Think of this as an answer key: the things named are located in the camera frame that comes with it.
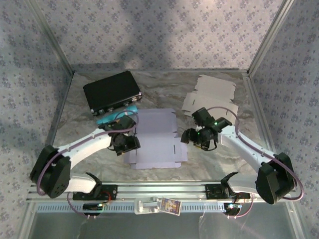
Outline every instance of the gray marble tabletop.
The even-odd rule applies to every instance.
[[[83,86],[114,74],[116,73],[76,73],[74,75],[58,125],[55,147],[74,142],[97,128],[96,120],[100,117],[94,117],[90,113]],[[260,144],[252,106],[240,72],[133,72],[143,92],[142,100],[136,105],[139,109],[175,109],[178,134],[181,136],[185,129],[195,127],[192,118],[185,116],[181,107],[186,93],[194,90],[199,75],[214,76],[236,83],[233,102],[239,106],[238,116],[241,120],[239,129]],[[117,157],[114,152],[103,149],[77,164],[72,170],[74,173],[91,172],[102,181],[219,181],[234,171],[255,174],[250,165],[227,147],[219,145],[215,151],[205,152],[191,144],[188,146],[188,162],[183,162],[180,168],[134,170],[123,162],[123,156]]]

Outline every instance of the mounting plate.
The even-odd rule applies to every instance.
[[[209,199],[228,199],[228,189],[221,184],[206,184],[206,198]]]
[[[111,201],[114,201],[116,200],[117,193],[118,193],[117,185],[103,184],[101,188],[101,193],[97,197],[94,198],[92,195],[85,194],[85,193],[74,193],[73,200],[74,201],[107,201],[110,195]]]

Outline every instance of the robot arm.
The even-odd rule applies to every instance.
[[[192,141],[195,146],[205,151],[211,151],[209,150],[211,140],[215,144],[213,150],[217,148],[216,143],[221,143],[238,153],[257,173],[257,177],[243,177],[237,172],[226,176],[222,180],[222,184],[228,188],[229,194],[258,193],[267,203],[274,204],[294,189],[295,181],[292,175],[285,168],[266,157],[271,155],[293,172],[291,160],[287,155],[284,153],[275,155],[242,133],[238,135],[236,127],[230,121],[225,118],[215,120],[205,108],[194,112],[192,116],[197,124],[197,129],[186,130],[182,135],[182,142]]]
[[[125,134],[134,125],[130,117],[123,116],[118,122],[100,125],[91,134],[71,144],[59,148],[48,145],[40,153],[30,179],[36,184],[39,180],[40,188],[50,198],[56,198],[64,192],[82,192],[94,198],[100,193],[102,182],[91,173],[71,175],[71,169],[91,154],[111,145],[117,155],[139,148],[138,139]],[[48,163],[49,167],[40,177]]]

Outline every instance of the cable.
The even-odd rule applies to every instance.
[[[106,135],[106,134],[110,134],[110,133],[124,133],[124,132],[128,132],[128,131],[134,130],[134,129],[137,127],[137,125],[139,124],[139,122],[140,122],[140,119],[139,119],[138,114],[137,114],[136,112],[130,111],[130,110],[124,110],[124,111],[122,111],[122,112],[132,112],[132,113],[136,116],[136,118],[137,118],[136,124],[135,124],[133,127],[128,128],[128,129],[110,130],[110,131],[105,131],[105,132],[97,133],[97,134],[94,135],[94,136],[90,136],[90,137],[88,137],[88,138],[82,140],[81,142],[76,143],[75,145],[71,146],[69,149],[65,149],[65,150],[62,150],[62,151],[58,152],[56,155],[54,155],[54,156],[47,162],[47,164],[45,165],[45,167],[44,167],[43,170],[41,171],[41,173],[40,173],[40,175],[39,175],[39,178],[38,178],[38,181],[37,181],[37,184],[36,184],[36,191],[37,191],[37,193],[38,193],[40,196],[44,196],[44,195],[45,195],[45,193],[40,190],[40,185],[41,185],[42,178],[43,178],[43,176],[44,176],[46,170],[50,167],[51,163],[52,163],[57,157],[59,157],[60,155],[66,153],[66,152],[69,151],[69,150],[73,150],[73,149],[75,149],[75,148],[81,146],[82,144],[84,144],[84,143],[86,143],[86,142],[88,142],[88,141],[94,139],[95,137],[99,137],[99,136]]]
[[[216,141],[215,141],[215,140],[214,140],[214,145],[215,145],[214,148],[208,149],[208,150],[205,150],[205,151],[206,151],[206,152],[210,152],[210,151],[213,151],[213,150],[217,149],[217,144],[216,144]]]
[[[250,196],[251,196],[251,203],[250,203],[248,210],[245,213],[238,215],[238,216],[230,216],[230,215],[228,215],[228,216],[232,217],[232,218],[242,218],[242,217],[246,216],[251,211],[251,209],[253,208],[253,204],[254,204],[254,195],[250,194]]]
[[[283,197],[283,199],[286,199],[286,200],[289,200],[289,201],[299,201],[301,198],[303,198],[304,194],[305,194],[305,189],[304,189],[304,186],[302,184],[302,182],[300,181],[300,179],[298,178],[298,176],[289,168],[287,167],[286,165],[284,165],[282,162],[280,162],[278,159],[276,159],[274,156],[272,155],[269,155],[267,153],[264,153],[263,151],[257,149],[255,146],[251,145],[250,143],[248,143],[246,140],[244,140],[240,134],[239,134],[239,130],[238,130],[238,126],[239,126],[239,123],[240,123],[240,120],[239,120],[239,117],[233,112],[231,111],[230,109],[226,108],[226,107],[222,107],[222,106],[215,106],[215,107],[210,107],[207,109],[207,111],[211,110],[211,109],[216,109],[216,108],[219,108],[219,109],[224,109],[224,110],[227,110],[229,112],[231,112],[235,117],[236,117],[236,122],[235,122],[235,132],[236,132],[236,136],[245,144],[247,145],[248,147],[250,147],[251,149],[253,149],[254,151],[260,153],[260,154],[263,154],[265,157],[269,158],[270,160],[274,161],[275,163],[277,163],[278,165],[280,165],[281,167],[283,167],[294,179],[295,181],[297,182],[295,187],[296,186],[299,186],[300,187],[300,194],[299,196],[297,197],[294,197],[294,198],[288,198],[288,197]]]
[[[107,149],[110,150],[110,151],[115,151],[115,149],[110,148],[110,147],[107,147]]]
[[[112,197],[111,197],[111,195],[110,195],[109,192],[106,192],[106,191],[105,191],[105,192],[102,192],[101,194],[103,194],[103,193],[106,193],[106,194],[108,195],[108,200],[102,202],[101,204],[106,204],[106,203],[108,203],[108,202],[110,202],[110,201],[112,200]],[[84,213],[79,212],[79,211],[76,210],[76,208],[71,204],[71,201],[70,201],[70,198],[69,198],[69,195],[70,195],[70,194],[71,194],[70,192],[67,193],[67,195],[66,195],[66,201],[68,202],[68,205],[70,206],[70,208],[72,209],[72,211],[74,211],[77,215],[79,215],[79,216],[81,216],[81,217],[90,219],[90,218],[91,218],[90,215],[85,215]]]

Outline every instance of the white cardboard sheet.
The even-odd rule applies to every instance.
[[[200,75],[195,90],[195,93],[228,101],[234,99],[236,84],[231,81]]]
[[[177,137],[173,109],[139,110],[136,136],[141,147],[124,154],[132,169],[176,168],[187,161],[187,145]]]
[[[195,111],[199,110],[202,107],[205,107],[208,109],[214,106],[226,107],[230,109],[231,111],[233,111],[235,114],[237,114],[237,111],[238,111],[238,106],[233,103],[229,103],[225,100],[215,99],[215,98],[208,97],[206,95],[195,94],[195,93],[187,93],[182,110],[185,111],[184,113],[185,115],[191,116],[192,113],[194,113]],[[215,119],[219,117],[224,117],[225,119],[231,121],[233,124],[236,121],[235,116],[224,109],[212,109],[212,110],[209,110],[208,112]]]

